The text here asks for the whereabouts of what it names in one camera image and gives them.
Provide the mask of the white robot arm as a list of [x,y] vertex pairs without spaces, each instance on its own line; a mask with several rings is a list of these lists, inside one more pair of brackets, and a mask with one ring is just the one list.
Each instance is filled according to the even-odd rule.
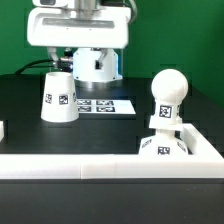
[[84,84],[122,78],[115,53],[128,45],[128,26],[137,17],[135,0],[32,0],[27,40],[44,46],[60,68],[67,63]]

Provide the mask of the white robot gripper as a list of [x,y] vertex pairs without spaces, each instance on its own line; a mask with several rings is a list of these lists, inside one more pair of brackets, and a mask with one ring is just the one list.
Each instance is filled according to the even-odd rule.
[[55,47],[96,48],[100,53],[95,69],[103,67],[108,49],[123,49],[128,44],[128,7],[103,7],[91,18],[80,18],[75,11],[60,8],[33,9],[28,17],[27,40],[33,46],[46,46],[55,68],[60,58]]

